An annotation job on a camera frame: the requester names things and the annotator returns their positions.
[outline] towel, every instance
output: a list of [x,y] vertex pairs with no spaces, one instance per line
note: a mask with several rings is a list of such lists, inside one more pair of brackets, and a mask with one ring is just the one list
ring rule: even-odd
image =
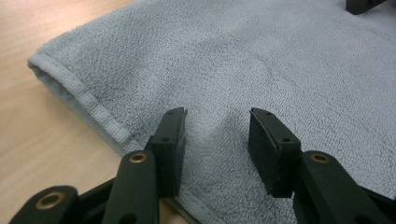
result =
[[302,150],[333,155],[361,186],[396,193],[396,2],[354,16],[344,0],[140,0],[51,40],[28,60],[121,155],[183,106],[173,204],[192,223],[295,223],[248,155],[249,109]]

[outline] gray towel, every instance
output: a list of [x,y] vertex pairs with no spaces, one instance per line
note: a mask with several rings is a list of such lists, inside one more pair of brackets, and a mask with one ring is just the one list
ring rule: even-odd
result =
[[395,36],[394,0],[359,16],[345,0],[141,0],[53,39],[29,66],[121,155],[187,108],[174,204],[192,222],[295,223],[250,161],[249,109],[393,198]]

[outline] screw hole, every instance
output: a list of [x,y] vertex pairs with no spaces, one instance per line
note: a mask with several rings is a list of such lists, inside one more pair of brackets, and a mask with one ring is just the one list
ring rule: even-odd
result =
[[145,161],[148,158],[148,156],[144,153],[138,153],[138,154],[134,154],[129,158],[130,162],[133,163],[139,163],[142,161]]
[[135,224],[137,221],[137,216],[133,213],[129,213],[126,215],[123,215],[120,218],[119,224]]
[[355,216],[353,220],[355,220],[356,224],[374,224],[370,218],[365,216]]
[[40,198],[35,204],[35,208],[40,210],[50,209],[64,200],[64,193],[61,191],[53,191]]
[[323,155],[323,154],[314,153],[314,154],[311,154],[310,157],[311,157],[311,160],[315,161],[315,162],[319,162],[319,163],[323,163],[323,164],[330,162],[330,159],[326,155]]

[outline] black mechanical part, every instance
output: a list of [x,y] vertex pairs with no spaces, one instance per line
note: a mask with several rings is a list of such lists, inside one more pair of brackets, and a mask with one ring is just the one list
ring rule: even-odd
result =
[[146,150],[125,155],[115,178],[79,197],[69,186],[40,191],[10,223],[158,223],[159,197],[178,195],[186,115],[182,107],[167,111]]
[[302,154],[300,148],[300,140],[273,113],[251,109],[247,149],[273,197],[291,197],[292,169]]
[[[299,176],[297,181],[302,182],[294,189],[294,202],[300,204],[294,206],[299,223],[390,223],[331,155],[319,151],[305,152],[296,174]],[[312,206],[315,210],[309,212],[308,219],[305,211]]]
[[346,11],[353,15],[364,13],[387,0],[346,0]]
[[290,197],[300,224],[396,223],[395,201],[363,189],[341,164],[303,153],[297,137],[271,112],[252,108],[248,152],[273,197]]
[[135,151],[122,158],[102,223],[158,223],[155,157]]
[[62,224],[78,219],[77,190],[69,186],[44,189],[33,196],[10,221],[11,224]]
[[145,148],[155,155],[160,198],[175,197],[180,190],[186,146],[186,116],[187,110],[183,107],[167,111]]

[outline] wooden table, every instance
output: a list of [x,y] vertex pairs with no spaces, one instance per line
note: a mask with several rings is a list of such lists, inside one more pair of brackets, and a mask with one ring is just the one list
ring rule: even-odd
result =
[[[38,81],[26,60],[53,37],[131,0],[0,0],[0,223],[47,187],[83,193],[113,177],[120,156]],[[188,223],[161,201],[161,223]]]

